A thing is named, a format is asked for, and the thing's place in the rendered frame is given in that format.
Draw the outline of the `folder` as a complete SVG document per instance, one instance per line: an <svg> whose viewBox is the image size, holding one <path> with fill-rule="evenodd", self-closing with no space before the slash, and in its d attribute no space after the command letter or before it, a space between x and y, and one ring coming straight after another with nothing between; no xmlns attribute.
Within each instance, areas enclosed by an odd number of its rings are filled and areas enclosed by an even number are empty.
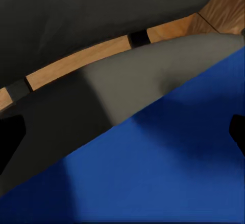
<svg viewBox="0 0 245 224"><path fill-rule="evenodd" d="M0 224L245 224L245 47L0 197Z"/></svg>

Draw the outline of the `swivel chair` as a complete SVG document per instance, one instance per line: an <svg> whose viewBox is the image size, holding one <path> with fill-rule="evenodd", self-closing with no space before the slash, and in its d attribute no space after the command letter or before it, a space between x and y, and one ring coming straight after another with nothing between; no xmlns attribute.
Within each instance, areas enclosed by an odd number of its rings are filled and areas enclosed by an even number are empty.
<svg viewBox="0 0 245 224"><path fill-rule="evenodd" d="M183 83L245 47L240 34L151 42L148 28L188 17L210 0L0 0L0 89L26 135L0 175L0 197ZM32 90L26 76L127 35L130 49Z"/></svg>

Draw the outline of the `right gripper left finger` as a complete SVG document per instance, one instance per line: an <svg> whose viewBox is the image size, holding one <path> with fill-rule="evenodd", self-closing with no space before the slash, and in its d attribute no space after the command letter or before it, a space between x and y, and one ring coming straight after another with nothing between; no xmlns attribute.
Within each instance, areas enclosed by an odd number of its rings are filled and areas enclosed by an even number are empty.
<svg viewBox="0 0 245 224"><path fill-rule="evenodd" d="M26 133L21 115L0 120L0 175Z"/></svg>

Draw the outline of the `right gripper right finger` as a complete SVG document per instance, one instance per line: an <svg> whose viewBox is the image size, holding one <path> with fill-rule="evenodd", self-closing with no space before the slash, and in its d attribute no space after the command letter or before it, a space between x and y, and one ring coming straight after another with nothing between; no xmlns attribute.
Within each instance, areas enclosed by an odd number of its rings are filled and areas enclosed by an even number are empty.
<svg viewBox="0 0 245 224"><path fill-rule="evenodd" d="M229 134L240 148L245 156L245 117L240 115L233 115L230 126Z"/></svg>

